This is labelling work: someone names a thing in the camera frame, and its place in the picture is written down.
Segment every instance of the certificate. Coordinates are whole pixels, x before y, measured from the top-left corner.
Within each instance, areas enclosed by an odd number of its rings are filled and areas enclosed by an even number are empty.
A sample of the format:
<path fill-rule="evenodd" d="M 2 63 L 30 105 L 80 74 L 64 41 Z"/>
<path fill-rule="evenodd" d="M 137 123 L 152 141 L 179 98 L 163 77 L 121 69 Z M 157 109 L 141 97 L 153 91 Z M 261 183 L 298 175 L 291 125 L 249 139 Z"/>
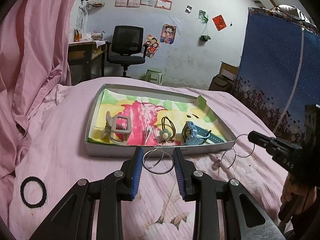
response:
<path fill-rule="evenodd" d="M 128 0 L 116 0 L 115 7 L 126 7 Z"/>
<path fill-rule="evenodd" d="M 141 5 L 148 5 L 154 7 L 157 3 L 157 0 L 141 0 Z"/>
<path fill-rule="evenodd" d="M 171 10 L 172 2 L 168 0 L 157 0 L 155 5 L 156 8 Z"/>
<path fill-rule="evenodd" d="M 141 0 L 128 0 L 128 7 L 140 7 Z"/>

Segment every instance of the desk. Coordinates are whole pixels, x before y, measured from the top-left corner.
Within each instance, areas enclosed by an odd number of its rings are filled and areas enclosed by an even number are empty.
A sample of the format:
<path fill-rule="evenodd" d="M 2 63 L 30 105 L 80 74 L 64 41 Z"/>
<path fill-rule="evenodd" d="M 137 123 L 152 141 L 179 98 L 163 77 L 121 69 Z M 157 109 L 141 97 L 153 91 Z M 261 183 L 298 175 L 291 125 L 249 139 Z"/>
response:
<path fill-rule="evenodd" d="M 104 62 L 106 51 L 106 44 L 102 44 L 97 47 L 95 41 L 70 43 L 68 48 L 68 64 L 69 66 L 84 66 L 84 79 L 82 79 L 81 81 L 91 80 L 91 63 L 98 56 L 102 55 L 101 76 L 104 77 Z"/>

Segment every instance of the black mesh chair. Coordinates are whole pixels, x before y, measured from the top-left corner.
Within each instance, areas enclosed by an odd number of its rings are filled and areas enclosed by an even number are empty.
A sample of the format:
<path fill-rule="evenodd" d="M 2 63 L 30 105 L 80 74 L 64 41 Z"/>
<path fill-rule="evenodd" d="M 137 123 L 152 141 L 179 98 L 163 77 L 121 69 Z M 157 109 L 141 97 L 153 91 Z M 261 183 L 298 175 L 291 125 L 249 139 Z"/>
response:
<path fill-rule="evenodd" d="M 107 42 L 107 61 L 120 64 L 123 67 L 123 77 L 127 77 L 130 65 L 143 64 L 146 61 L 146 53 L 149 45 L 143 45 L 143 28 L 135 26 L 116 26 L 113 33 L 111 51 L 119 55 L 109 56 L 111 42 Z M 132 56 L 140 53 L 144 47 L 143 57 Z"/>

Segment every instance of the black ring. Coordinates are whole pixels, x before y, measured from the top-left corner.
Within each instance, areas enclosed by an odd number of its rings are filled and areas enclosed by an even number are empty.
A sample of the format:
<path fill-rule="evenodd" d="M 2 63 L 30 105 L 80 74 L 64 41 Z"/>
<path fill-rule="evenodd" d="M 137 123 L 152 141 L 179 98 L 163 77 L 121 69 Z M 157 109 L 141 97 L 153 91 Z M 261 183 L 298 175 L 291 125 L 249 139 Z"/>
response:
<path fill-rule="evenodd" d="M 26 184 L 30 181 L 35 181 L 37 182 L 41 188 L 42 188 L 42 199 L 40 200 L 39 203 L 37 204 L 30 204 L 26 201 L 25 197 L 24 197 L 24 188 L 26 186 Z M 45 201 L 47 200 L 47 190 L 45 188 L 45 185 L 44 183 L 42 182 L 41 179 L 37 178 L 37 177 L 28 177 L 26 178 L 22 183 L 21 183 L 21 186 L 20 186 L 20 195 L 21 195 L 21 199 L 22 199 L 22 202 L 29 208 L 38 208 L 38 207 L 42 207 L 45 203 Z"/>

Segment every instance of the white wall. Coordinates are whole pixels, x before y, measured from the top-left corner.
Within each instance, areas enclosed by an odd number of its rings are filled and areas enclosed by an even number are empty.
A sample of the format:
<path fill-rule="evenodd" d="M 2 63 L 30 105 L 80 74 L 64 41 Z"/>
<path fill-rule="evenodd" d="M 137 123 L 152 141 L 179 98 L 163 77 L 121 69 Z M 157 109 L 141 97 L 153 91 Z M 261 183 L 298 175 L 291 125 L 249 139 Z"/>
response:
<path fill-rule="evenodd" d="M 74 40 L 74 29 L 76 28 L 78 9 L 79 7 L 81 7 L 84 10 L 87 10 L 86 5 L 87 5 L 86 1 L 75 0 L 75 3 L 72 6 L 71 13 L 70 13 L 70 25 L 69 25 L 69 42 L 73 42 Z M 84 17 L 84 30 L 86 30 L 87 21 L 88 21 L 88 14 Z"/>
<path fill-rule="evenodd" d="M 130 66 L 128 75 L 141 78 L 148 67 L 164 70 L 164 82 L 207 89 L 212 78 L 218 74 L 221 61 L 238 66 L 242 54 L 248 7 L 255 7 L 251 0 L 170 0 L 171 11 L 141 6 L 140 8 L 117 8 L 115 0 L 105 2 L 103 8 L 89 11 L 87 31 L 105 31 L 111 39 L 116 25 L 134 25 L 144 28 L 144 38 L 149 34 L 160 38 L 164 24 L 179 27 L 173 44 L 161 43 L 152 59 L 143 65 Z M 187 6 L 192 7 L 190 14 Z M 208 32 L 211 40 L 200 44 L 199 37 L 204 26 L 198 19 L 199 10 L 209 14 Z M 217 31 L 212 18 L 222 14 L 227 28 Z M 106 75 L 121 75 L 122 67 L 109 64 Z"/>

